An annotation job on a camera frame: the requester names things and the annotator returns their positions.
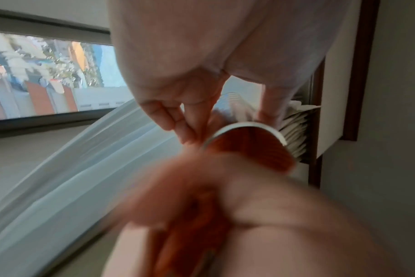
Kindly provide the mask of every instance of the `window frame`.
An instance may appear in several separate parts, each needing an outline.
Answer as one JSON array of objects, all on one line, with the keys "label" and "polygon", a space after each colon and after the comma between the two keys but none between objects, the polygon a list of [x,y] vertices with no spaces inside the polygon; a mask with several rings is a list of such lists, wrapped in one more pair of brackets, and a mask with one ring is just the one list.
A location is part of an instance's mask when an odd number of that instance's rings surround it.
[{"label": "window frame", "polygon": [[[110,31],[52,18],[0,10],[0,32],[112,45]],[[0,138],[90,125],[114,108],[0,120]]]}]

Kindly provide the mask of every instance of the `gray wall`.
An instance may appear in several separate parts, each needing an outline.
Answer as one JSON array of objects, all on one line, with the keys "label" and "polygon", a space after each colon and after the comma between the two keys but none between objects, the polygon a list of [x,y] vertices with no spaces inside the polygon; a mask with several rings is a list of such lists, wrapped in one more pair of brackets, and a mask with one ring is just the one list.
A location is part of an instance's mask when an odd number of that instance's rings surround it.
[{"label": "gray wall", "polygon": [[323,156],[322,190],[382,235],[415,276],[415,0],[382,0],[358,142]]}]

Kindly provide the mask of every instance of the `red object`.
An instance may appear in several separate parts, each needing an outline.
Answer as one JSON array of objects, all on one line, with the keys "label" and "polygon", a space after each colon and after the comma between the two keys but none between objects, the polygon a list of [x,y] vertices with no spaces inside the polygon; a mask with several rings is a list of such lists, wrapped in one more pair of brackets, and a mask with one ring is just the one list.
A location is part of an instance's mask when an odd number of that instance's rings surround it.
[{"label": "red object", "polygon": [[[207,150],[238,152],[283,173],[290,171],[296,163],[273,134],[257,127],[232,129],[214,139]],[[232,226],[221,210],[216,191],[208,188],[195,191],[191,204],[168,227],[153,276],[197,275],[206,256],[218,253]]]}]

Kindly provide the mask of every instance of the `stack of paper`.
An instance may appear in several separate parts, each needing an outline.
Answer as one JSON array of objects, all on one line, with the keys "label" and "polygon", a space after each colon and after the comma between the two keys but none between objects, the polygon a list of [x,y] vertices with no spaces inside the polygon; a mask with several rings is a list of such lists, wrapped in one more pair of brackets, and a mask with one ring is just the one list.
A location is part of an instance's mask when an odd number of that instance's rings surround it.
[{"label": "stack of paper", "polygon": [[287,141],[286,148],[298,160],[307,150],[307,127],[309,111],[320,106],[302,105],[300,101],[290,101],[288,111],[280,129]]}]

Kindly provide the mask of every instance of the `skin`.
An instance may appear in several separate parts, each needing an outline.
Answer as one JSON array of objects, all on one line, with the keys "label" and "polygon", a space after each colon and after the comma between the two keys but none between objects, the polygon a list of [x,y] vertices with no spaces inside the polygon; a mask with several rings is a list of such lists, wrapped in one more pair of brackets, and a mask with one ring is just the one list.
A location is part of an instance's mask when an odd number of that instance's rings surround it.
[{"label": "skin", "polygon": [[128,87],[154,122],[185,143],[203,138],[230,75],[264,85],[257,119],[278,127],[334,41],[349,2],[109,0],[108,7]]},{"label": "skin", "polygon": [[158,226],[184,209],[196,186],[218,189],[234,222],[218,276],[402,276],[367,228],[318,191],[236,155],[195,151],[147,170],[120,205],[117,215],[129,223],[103,277],[150,276]]}]

